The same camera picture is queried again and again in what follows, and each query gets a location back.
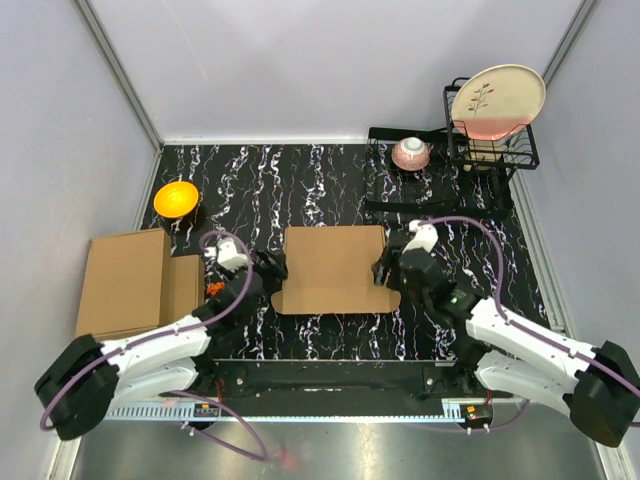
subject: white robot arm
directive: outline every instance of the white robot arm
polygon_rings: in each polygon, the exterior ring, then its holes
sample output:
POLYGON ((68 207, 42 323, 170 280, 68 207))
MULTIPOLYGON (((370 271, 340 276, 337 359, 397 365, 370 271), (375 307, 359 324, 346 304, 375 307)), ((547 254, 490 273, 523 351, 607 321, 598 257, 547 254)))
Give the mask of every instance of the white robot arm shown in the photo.
POLYGON ((445 277, 431 253, 438 238, 433 225, 416 220, 409 231, 415 235, 406 246, 387 246, 373 265, 374 281, 409 295, 434 321, 456 329, 454 348, 458 344, 460 350, 454 372, 488 390, 547 405, 567 415, 593 440, 617 446, 640 409, 640 400, 588 360, 640 385, 624 349, 608 341, 596 348, 502 307, 504 319, 494 299, 445 277), (466 341, 461 341, 463 332, 466 341))

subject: orange component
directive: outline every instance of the orange component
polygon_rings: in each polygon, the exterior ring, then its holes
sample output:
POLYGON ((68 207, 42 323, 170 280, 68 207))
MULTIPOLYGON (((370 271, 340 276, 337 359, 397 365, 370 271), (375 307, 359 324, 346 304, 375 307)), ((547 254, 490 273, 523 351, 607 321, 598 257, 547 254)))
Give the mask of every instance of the orange component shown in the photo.
POLYGON ((223 282, 212 283, 207 288, 207 293, 209 295, 216 295, 223 288, 224 288, 224 283, 223 282))

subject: cardboard box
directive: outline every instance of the cardboard box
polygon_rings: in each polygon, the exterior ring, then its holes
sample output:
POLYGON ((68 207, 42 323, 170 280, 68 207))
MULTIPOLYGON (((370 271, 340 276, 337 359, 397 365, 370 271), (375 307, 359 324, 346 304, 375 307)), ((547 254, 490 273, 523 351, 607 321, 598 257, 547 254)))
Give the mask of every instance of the cardboard box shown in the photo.
POLYGON ((373 284, 373 265, 385 245, 380 225, 288 227, 289 278, 271 297, 278 313, 388 313, 400 293, 373 284))
POLYGON ((204 303, 204 262, 199 255, 171 258, 168 281, 168 323, 173 323, 204 303))
POLYGON ((198 256, 172 259, 170 248, 163 229, 94 238, 76 336, 129 337, 172 323, 198 306, 204 265, 198 256))

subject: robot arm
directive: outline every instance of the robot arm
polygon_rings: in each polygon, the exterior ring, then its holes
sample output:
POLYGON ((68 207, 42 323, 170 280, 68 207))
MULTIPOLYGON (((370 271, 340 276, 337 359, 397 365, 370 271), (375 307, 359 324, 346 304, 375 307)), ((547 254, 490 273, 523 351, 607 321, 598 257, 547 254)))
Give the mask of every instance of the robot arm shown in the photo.
POLYGON ((173 390, 196 387, 214 368, 206 362, 213 339, 224 336, 253 313, 258 301, 281 288, 287 278, 284 258, 256 252, 256 259, 242 254, 233 241, 218 242, 207 249, 216 258, 227 282, 224 289, 191 314, 170 325, 122 340, 98 343, 91 335, 78 337, 56 359, 35 385, 36 395, 47 408, 56 397, 49 418, 62 440, 81 436, 97 426, 110 410, 132 401, 173 390), (241 304, 224 319, 209 325, 203 322, 225 310, 247 280, 248 262, 254 275, 241 304), (65 394, 68 382, 104 356, 65 394))
POLYGON ((493 299, 446 279, 431 254, 437 241, 433 225, 414 221, 409 230, 415 236, 406 246, 387 246, 373 265, 374 281, 407 294, 432 319, 456 329, 458 360, 453 377, 547 405, 567 415, 591 439, 618 446, 640 409, 640 399, 576 353, 640 385, 624 349, 611 342, 596 348, 503 308, 505 321, 493 299), (562 344, 570 353, 548 341, 562 344))

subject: cable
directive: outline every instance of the cable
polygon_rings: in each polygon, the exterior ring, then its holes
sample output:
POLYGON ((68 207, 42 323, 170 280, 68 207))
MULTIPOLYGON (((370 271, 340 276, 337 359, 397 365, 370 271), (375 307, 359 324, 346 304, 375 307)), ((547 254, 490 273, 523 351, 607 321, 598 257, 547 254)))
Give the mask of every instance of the cable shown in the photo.
POLYGON ((176 334, 180 334, 180 333, 183 333, 183 332, 188 332, 190 330, 194 330, 196 328, 202 328, 203 326, 211 325, 212 323, 217 322, 218 320, 224 318, 234 308, 236 308, 238 306, 238 304, 244 299, 244 296, 247 294, 247 291, 249 290, 249 285, 251 284, 251 278, 253 276, 253 266, 251 265, 251 254, 250 254, 249 249, 247 248, 247 246, 242 242, 242 240, 240 240, 233 233, 224 232, 222 230, 212 230, 212 231, 206 233, 205 235, 203 235, 203 237, 200 239, 200 245, 202 246, 202 245, 206 244, 206 242, 209 240, 209 238, 211 238, 214 235, 215 236, 223 236, 223 237, 232 238, 234 240, 234 242, 236 243, 236 245, 240 246, 240 249, 242 250, 242 252, 247 256, 247 259, 249 259, 248 267, 247 267, 247 278, 245 279, 244 284, 242 285, 242 288, 240 289, 240 293, 235 298, 235 300, 233 302, 231 302, 231 304, 227 308, 225 308, 222 312, 220 312, 219 314, 214 315, 213 317, 203 321, 202 323, 195 324, 195 325, 189 325, 189 326, 186 326, 186 327, 182 327, 182 328, 178 329, 177 332, 174 331, 174 330, 165 330, 165 331, 161 331, 161 332, 152 333, 150 335, 147 335, 146 337, 139 338, 138 340, 130 342, 124 348, 118 347, 118 348, 116 348, 115 350, 112 350, 109 353, 105 353, 103 356, 95 359, 93 362, 91 362, 88 365, 84 366, 82 369, 80 369, 80 371, 78 373, 76 373, 73 377, 71 377, 71 379, 67 383, 64 384, 64 386, 60 389, 60 391, 54 395, 53 399, 51 399, 51 402, 49 402, 49 405, 46 406, 46 408, 44 409, 44 412, 42 414, 42 417, 40 417, 40 429, 41 430, 49 431, 49 430, 53 430, 55 428, 53 425, 47 425, 47 419, 51 416, 51 413, 53 412, 53 410, 58 406, 58 403, 60 403, 60 400, 62 399, 62 397, 64 397, 69 392, 69 390, 71 390, 75 386, 75 384, 78 383, 87 373, 93 371, 95 368, 97 368, 102 363, 104 363, 107 360, 115 357, 116 355, 120 355, 120 354, 124 353, 125 351, 131 350, 132 348, 135 348, 135 347, 137 347, 139 345, 142 345, 144 343, 150 342, 150 341, 155 340, 157 338, 166 337, 168 335, 176 335, 176 334))
POLYGON ((213 442, 216 442, 217 444, 222 445, 223 447, 226 447, 226 448, 228 448, 229 450, 232 450, 235 453, 238 453, 240 455, 244 455, 245 457, 248 457, 251 460, 259 460, 261 462, 264 462, 264 461, 269 459, 269 453, 267 452, 267 447, 264 444, 264 442, 262 441, 262 439, 260 438, 260 436, 256 433, 256 431, 253 429, 253 427, 247 423, 247 421, 244 418, 242 418, 238 413, 236 413, 231 408, 227 407, 226 405, 223 405, 220 402, 216 402, 215 400, 211 400, 211 399, 209 399, 207 397, 203 397, 201 395, 196 395, 195 393, 179 392, 177 390, 172 391, 170 393, 172 393, 173 395, 179 395, 181 397, 194 398, 196 400, 201 400, 203 402, 208 403, 209 405, 213 405, 214 407, 216 407, 216 408, 218 408, 220 410, 224 410, 225 412, 227 412, 233 418, 238 420, 238 422, 240 422, 240 424, 254 438, 254 440, 256 441, 258 446, 260 447, 260 450, 262 451, 262 455, 257 455, 255 453, 252 453, 252 452, 249 452, 247 450, 244 450, 244 449, 242 449, 240 447, 236 447, 235 445, 227 443, 224 440, 220 440, 218 437, 214 437, 210 433, 203 432, 201 430, 196 430, 196 429, 192 428, 191 432, 193 432, 195 434, 198 434, 198 435, 200 435, 202 437, 208 438, 209 440, 211 440, 213 442))
MULTIPOLYGON (((551 345, 552 347, 555 347, 556 349, 564 353, 567 353, 569 356, 572 356, 571 349, 566 345, 563 345, 560 342, 556 342, 555 340, 547 338, 544 335, 530 329, 526 325, 522 325, 521 323, 518 323, 515 320, 509 320, 509 318, 507 317, 507 314, 502 309, 502 304, 500 303, 500 294, 502 292, 502 279, 504 278, 504 258, 503 258, 504 253, 502 252, 502 248, 500 248, 500 243, 498 242, 498 239, 496 239, 496 237, 491 233, 491 231, 479 221, 474 220, 473 218, 463 217, 463 216, 448 216, 448 217, 434 218, 431 220, 424 220, 420 222, 420 225, 436 225, 438 223, 445 223, 445 222, 463 222, 463 223, 471 224, 479 228, 482 231, 482 233, 484 233, 484 235, 486 235, 489 241, 493 244, 493 248, 496 250, 496 253, 498 255, 498 276, 496 278, 496 288, 493 292, 493 300, 496 304, 496 311, 498 312, 498 315, 500 315, 500 317, 502 317, 509 325, 513 325, 517 329, 525 333, 528 333, 532 337, 546 343, 547 345, 551 345)), ((573 356, 597 368, 598 370, 605 373, 606 375, 609 375, 611 378, 616 380, 620 385, 622 385, 631 393, 633 393, 636 397, 640 398, 640 389, 638 389, 635 385, 629 382, 626 378, 624 378, 618 372, 615 372, 614 370, 610 369, 609 367, 602 364, 598 360, 590 358, 581 352, 576 352, 576 354, 573 356)), ((632 422, 631 426, 640 427, 640 422, 632 422)))

